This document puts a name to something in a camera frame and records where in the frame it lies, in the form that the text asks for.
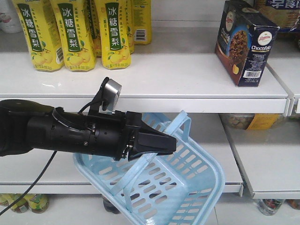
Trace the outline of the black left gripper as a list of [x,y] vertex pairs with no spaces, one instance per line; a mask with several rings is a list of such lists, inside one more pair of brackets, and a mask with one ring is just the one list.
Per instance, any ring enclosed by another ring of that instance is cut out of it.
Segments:
[[176,138],[142,123],[142,114],[138,112],[99,113],[88,116],[88,122],[90,136],[87,153],[90,155],[111,157],[119,161],[125,157],[127,145],[134,139],[132,136],[138,129],[138,136],[128,151],[128,161],[138,159],[143,154],[164,156],[176,151]]

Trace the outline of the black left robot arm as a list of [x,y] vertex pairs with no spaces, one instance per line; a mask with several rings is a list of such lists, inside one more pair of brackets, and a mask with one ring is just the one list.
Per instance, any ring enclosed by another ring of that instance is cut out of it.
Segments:
[[134,160],[143,154],[171,155],[176,139],[148,126],[137,112],[66,112],[22,99],[0,103],[0,154],[33,149]]

